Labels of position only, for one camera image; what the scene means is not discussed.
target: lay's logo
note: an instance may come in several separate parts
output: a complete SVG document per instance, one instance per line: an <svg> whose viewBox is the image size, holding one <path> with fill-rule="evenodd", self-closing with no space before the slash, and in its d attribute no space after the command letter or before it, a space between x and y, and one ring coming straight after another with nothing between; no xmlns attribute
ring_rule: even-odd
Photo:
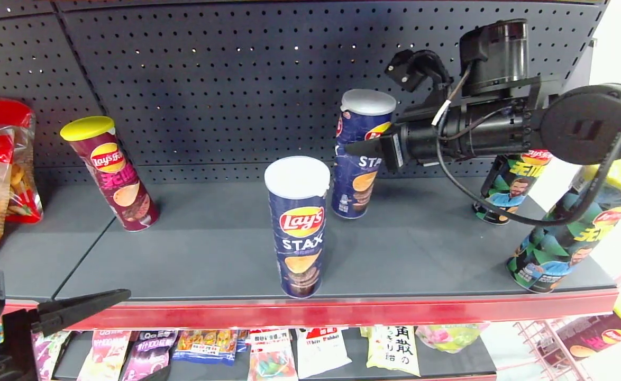
<svg viewBox="0 0 621 381"><path fill-rule="evenodd" d="M380 124L376 126L375 128L372 128L371 130L369 130L369 132L364 135L364 139L365 140L376 139L380 137L382 133L386 132L388 128L390 128L390 122Z"/></svg>
<svg viewBox="0 0 621 381"><path fill-rule="evenodd" d="M104 143L90 154L92 164L102 172L114 174L125 166L125 158L115 143Z"/></svg>
<svg viewBox="0 0 621 381"><path fill-rule="evenodd" d="M613 207L598 214L593 220L595 226L615 225L621 219L621 206Z"/></svg>
<svg viewBox="0 0 621 381"><path fill-rule="evenodd" d="M324 207L297 207L280 216L280 228L292 237L303 238L320 230L324 220Z"/></svg>

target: stax text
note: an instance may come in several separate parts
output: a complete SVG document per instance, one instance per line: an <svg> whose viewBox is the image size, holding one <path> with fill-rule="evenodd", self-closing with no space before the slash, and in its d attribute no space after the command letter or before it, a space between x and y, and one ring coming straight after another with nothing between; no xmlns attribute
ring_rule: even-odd
<svg viewBox="0 0 621 381"><path fill-rule="evenodd" d="M378 157L361 156L360 161L358 162L358 166L361 166L363 168L374 168L378 167L379 164L381 164L381 161L382 159Z"/></svg>

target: potato chip image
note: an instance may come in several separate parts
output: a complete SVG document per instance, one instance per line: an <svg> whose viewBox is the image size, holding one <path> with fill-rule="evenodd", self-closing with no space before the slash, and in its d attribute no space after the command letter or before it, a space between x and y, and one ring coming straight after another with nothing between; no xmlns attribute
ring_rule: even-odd
<svg viewBox="0 0 621 381"><path fill-rule="evenodd" d="M595 350L582 347L580 345L572 345L571 348L569 349L569 352L571 352L571 354L576 357L590 357L597 353L595 352Z"/></svg>
<svg viewBox="0 0 621 381"><path fill-rule="evenodd" d="M376 171L357 176L353 181L353 188L355 191L364 192L374 183L374 178L376 178Z"/></svg>
<svg viewBox="0 0 621 381"><path fill-rule="evenodd" d="M311 268L317 257L320 256L319 251L317 254L312 256L300 256L300 257L287 257L285 258L285 265L289 268L292 273L301 274L304 271Z"/></svg>
<svg viewBox="0 0 621 381"><path fill-rule="evenodd" d="M122 207L127 207L134 203L136 200L136 195L139 193L139 185L141 183L137 182L132 185L123 186L122 188L115 191L113 194L113 201Z"/></svg>

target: store shelf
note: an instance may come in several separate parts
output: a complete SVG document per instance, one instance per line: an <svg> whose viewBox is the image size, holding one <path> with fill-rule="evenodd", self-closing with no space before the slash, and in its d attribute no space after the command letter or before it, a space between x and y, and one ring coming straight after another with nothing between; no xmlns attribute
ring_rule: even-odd
<svg viewBox="0 0 621 381"><path fill-rule="evenodd" d="M463 181L477 189L482 179ZM593 260L579 265L552 294L521 289L503 263L530 228L481 222L469 200L443 178L383 180L362 219L329 213L323 285L307 301L289 299L279 287L263 183L163 184L150 191L161 207L160 221L135 233L114 222L95 244L91 233L93 247L57 295L124 287L132 290L131 301L73 329L547 319L605 313L617 296L613 280ZM95 188L90 193L99 197ZM93 204L83 196L71 202ZM531 200L520 211L543 213ZM69 253L78 234L50 237ZM20 272L25 256L12 259L19 273L13 282L38 282L38 273Z"/></svg>
<svg viewBox="0 0 621 381"><path fill-rule="evenodd" d="M346 350L352 359L351 364L308 379L334 381L418 379L402 371L367 368L367 340L360 337L359 330L355 328L343 331L343 335ZM90 350L91 340L91 333L84 333L71 342L63 360L54 372L55 379L67 381L78 377L80 367ZM294 350L294 359L298 363L296 342L291 344ZM496 368L481 339L478 339L462 352L453 355L430 349L422 345L418 339L416 344L419 370L423 379L496 379ZM192 379L200 381L245 381L249 367L249 354L247 352L238 353L235 357L235 365L232 367L173 361L169 381L190 381Z"/></svg>
<svg viewBox="0 0 621 381"><path fill-rule="evenodd" d="M92 186L40 190L44 219L8 225L0 244L0 270L11 300L50 299L114 218Z"/></svg>

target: chip can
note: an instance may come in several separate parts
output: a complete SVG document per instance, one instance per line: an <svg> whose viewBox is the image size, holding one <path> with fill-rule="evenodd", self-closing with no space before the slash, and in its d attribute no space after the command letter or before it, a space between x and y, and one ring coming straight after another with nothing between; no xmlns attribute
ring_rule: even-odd
<svg viewBox="0 0 621 381"><path fill-rule="evenodd" d="M345 219L358 219L367 212L381 159L346 153L345 145L378 138L390 127L397 101L388 94L368 89L344 93L336 128L336 166L332 210Z"/></svg>
<svg viewBox="0 0 621 381"><path fill-rule="evenodd" d="M125 230L142 231L158 220L155 203L120 149L113 119L88 116L68 123L60 133L83 160Z"/></svg>
<svg viewBox="0 0 621 381"><path fill-rule="evenodd" d="M598 167L581 167L569 190L544 219L560 220L577 207ZM508 259L507 269L521 287L533 292L550 292L620 220L621 160L617 160L583 217L564 226L535 227Z"/></svg>
<svg viewBox="0 0 621 381"><path fill-rule="evenodd" d="M264 181L282 289L297 299L311 297L322 280L330 169L312 157L285 157L266 168Z"/></svg>
<svg viewBox="0 0 621 381"><path fill-rule="evenodd" d="M552 159L547 150L530 150L517 155L499 155L480 191L492 205L515 213L536 183L543 169ZM507 217L496 214L480 203L473 203L473 212L479 219L490 224L505 225Z"/></svg>

